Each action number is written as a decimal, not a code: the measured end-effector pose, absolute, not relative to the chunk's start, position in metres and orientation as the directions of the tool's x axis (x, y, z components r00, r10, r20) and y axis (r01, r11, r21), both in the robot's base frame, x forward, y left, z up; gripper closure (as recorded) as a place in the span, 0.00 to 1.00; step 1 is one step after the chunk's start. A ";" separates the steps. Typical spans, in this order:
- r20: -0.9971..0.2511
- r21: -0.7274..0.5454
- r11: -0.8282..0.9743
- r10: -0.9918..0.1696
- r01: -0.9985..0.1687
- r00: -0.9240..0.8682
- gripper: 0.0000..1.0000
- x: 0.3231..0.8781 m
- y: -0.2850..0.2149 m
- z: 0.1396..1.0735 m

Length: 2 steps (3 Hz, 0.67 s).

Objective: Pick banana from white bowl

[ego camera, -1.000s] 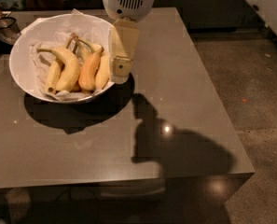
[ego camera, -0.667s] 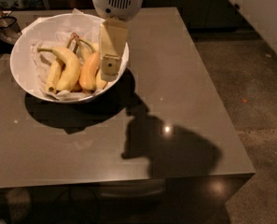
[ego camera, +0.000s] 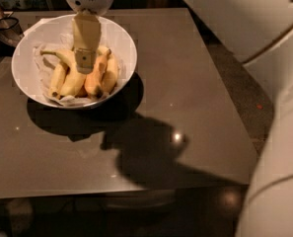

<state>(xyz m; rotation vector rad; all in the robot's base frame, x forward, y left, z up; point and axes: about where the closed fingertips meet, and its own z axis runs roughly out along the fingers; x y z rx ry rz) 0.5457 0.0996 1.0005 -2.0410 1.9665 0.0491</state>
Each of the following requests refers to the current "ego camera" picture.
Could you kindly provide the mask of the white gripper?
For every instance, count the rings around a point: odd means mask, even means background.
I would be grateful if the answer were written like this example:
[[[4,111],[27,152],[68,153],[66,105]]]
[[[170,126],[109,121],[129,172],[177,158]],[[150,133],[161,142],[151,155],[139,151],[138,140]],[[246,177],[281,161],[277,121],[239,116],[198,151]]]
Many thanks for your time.
[[[75,12],[92,13],[77,13],[72,19],[77,70],[82,74],[89,74],[94,69],[102,34],[101,23],[96,15],[105,14],[113,0],[66,0],[66,2]]]

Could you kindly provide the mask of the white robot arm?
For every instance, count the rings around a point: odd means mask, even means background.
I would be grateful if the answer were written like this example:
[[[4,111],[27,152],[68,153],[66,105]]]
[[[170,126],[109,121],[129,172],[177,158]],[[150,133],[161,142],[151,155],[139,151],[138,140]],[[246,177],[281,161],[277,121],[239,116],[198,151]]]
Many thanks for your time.
[[[274,104],[235,237],[293,237],[293,0],[184,2]]]

